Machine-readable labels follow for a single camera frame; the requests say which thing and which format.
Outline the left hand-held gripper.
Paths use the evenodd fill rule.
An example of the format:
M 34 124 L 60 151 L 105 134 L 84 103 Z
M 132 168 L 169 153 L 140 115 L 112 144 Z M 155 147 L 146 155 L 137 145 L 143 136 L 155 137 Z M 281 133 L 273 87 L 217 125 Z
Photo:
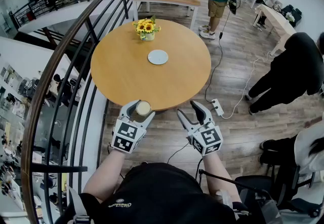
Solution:
M 146 134 L 146 128 L 154 118 L 155 112 L 151 111 L 143 122 L 131 121 L 130 117 L 139 102 L 140 100 L 131 101 L 120 109 L 113 129 L 113 149 L 131 154 Z

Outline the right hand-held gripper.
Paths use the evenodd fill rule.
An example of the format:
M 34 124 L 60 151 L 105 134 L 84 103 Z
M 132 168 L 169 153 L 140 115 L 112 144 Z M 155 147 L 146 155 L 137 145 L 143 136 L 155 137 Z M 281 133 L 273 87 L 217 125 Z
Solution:
M 211 122 L 213 121 L 211 111 L 197 101 L 191 100 L 190 104 L 196 113 L 198 120 L 196 123 L 193 123 L 182 110 L 177 109 L 178 119 L 188 132 L 190 144 L 201 156 L 217 152 L 222 147 L 223 137 L 219 126 Z

